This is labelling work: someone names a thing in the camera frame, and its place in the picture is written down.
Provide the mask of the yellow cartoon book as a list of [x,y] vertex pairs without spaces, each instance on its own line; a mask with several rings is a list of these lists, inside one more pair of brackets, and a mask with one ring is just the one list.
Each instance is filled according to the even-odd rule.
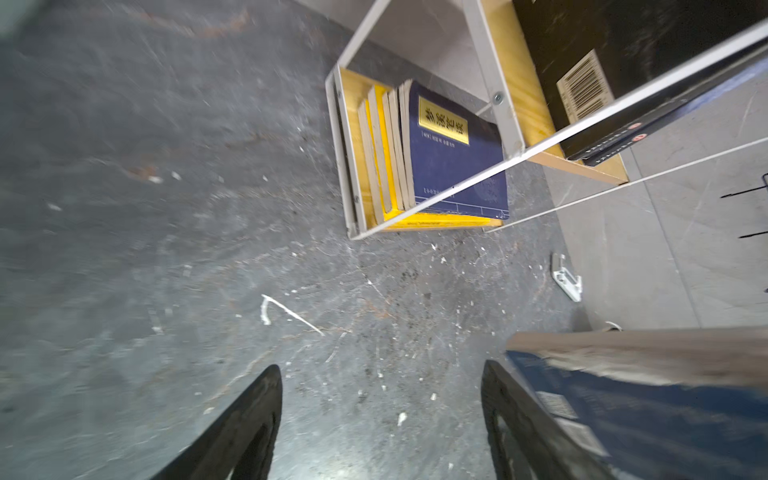
[[[389,133],[390,120],[387,101],[387,94],[392,89],[398,90],[399,87],[387,88],[375,85],[368,91],[365,99],[369,104],[369,122],[371,124],[371,136],[374,144],[376,170],[379,176],[378,184],[384,221],[388,221],[405,211],[401,210],[398,205],[397,176],[394,166],[393,144]],[[425,209],[395,224],[395,229],[479,228],[498,226],[504,221],[459,214],[427,213]]]

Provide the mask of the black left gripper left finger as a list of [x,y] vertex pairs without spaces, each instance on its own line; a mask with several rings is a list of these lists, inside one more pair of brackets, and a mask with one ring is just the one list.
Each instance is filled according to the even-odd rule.
[[279,432],[283,384],[268,366],[156,479],[266,479]]

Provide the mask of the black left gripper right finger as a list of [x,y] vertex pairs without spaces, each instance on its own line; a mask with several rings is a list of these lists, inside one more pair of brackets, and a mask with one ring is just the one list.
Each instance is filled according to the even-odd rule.
[[498,479],[610,479],[497,361],[484,364],[482,409]]

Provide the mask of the blue book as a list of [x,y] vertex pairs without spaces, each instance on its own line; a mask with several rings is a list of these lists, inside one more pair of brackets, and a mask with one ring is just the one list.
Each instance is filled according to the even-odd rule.
[[519,332],[507,355],[559,429],[620,474],[767,475],[763,327]]

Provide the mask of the white metal phone stand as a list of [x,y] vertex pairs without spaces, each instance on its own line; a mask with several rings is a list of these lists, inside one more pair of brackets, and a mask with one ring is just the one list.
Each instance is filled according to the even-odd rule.
[[580,275],[571,273],[565,265],[566,256],[552,254],[551,276],[563,292],[575,303],[582,301],[583,283]]

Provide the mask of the yellow book on lower shelf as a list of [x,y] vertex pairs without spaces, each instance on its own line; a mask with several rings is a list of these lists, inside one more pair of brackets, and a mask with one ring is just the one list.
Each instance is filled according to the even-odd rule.
[[374,144],[371,136],[371,124],[369,122],[369,104],[367,100],[364,100],[358,108],[358,120],[361,130],[361,139],[363,143],[363,152],[369,182],[369,190],[371,194],[373,214],[375,218],[374,225],[377,226],[384,221],[384,216],[381,203],[380,187],[378,184],[379,176],[376,170]]

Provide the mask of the navy book with yellow label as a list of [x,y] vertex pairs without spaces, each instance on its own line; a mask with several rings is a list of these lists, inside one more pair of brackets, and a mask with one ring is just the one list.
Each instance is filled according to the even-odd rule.
[[390,138],[392,140],[393,151],[394,151],[394,166],[396,170],[397,187],[398,187],[398,205],[401,210],[406,210],[409,207],[408,189],[407,189],[407,177],[406,177],[403,150],[402,150],[402,136],[401,136],[401,129],[399,126],[400,115],[399,115],[399,100],[398,100],[397,94],[398,94],[397,89],[392,89],[387,94],[387,101],[388,101],[388,107],[389,107],[389,120],[390,120],[389,133],[390,133]]

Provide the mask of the black upright book on shelf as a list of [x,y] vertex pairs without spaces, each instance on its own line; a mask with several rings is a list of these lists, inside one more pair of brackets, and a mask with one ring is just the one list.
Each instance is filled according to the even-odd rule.
[[[515,12],[556,129],[760,23],[764,1],[517,1]],[[760,41],[561,142],[567,159],[714,75],[767,53]]]

